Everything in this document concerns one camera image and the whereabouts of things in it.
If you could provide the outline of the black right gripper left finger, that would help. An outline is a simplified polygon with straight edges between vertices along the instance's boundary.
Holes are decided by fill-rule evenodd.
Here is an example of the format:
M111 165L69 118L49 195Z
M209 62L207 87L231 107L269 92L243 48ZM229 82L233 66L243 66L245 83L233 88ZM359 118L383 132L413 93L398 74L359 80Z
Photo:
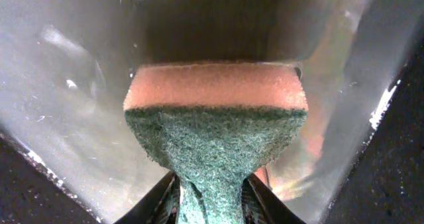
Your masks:
M115 224L176 224L180 207L180 179L168 172Z

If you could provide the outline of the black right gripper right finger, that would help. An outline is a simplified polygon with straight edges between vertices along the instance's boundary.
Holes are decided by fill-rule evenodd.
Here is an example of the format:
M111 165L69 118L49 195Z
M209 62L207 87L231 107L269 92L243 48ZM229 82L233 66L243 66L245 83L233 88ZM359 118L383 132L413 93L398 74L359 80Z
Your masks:
M242 184L241 203L245 224L305 224L255 174Z

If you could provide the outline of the green scrubbing sponge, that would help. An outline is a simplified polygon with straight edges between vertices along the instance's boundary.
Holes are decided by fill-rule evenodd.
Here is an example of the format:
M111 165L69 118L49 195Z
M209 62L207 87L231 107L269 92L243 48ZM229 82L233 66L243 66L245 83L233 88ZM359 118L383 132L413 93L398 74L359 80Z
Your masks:
M123 110L180 179L178 223L244 223L243 182L295 140L308 106L294 68L211 63L139 69Z

